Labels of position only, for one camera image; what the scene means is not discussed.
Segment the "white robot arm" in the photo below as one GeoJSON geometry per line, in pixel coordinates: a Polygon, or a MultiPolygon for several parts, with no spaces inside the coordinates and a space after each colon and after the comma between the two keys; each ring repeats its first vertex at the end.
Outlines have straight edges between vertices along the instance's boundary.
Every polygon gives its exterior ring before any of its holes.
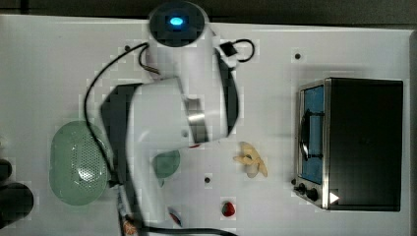
{"type": "Polygon", "coordinates": [[[174,224],[152,160],[228,137],[239,100],[232,68],[201,7],[184,0],[164,3],[151,12],[148,30],[158,79],[115,87],[100,117],[135,224],[152,231],[174,224]]]}

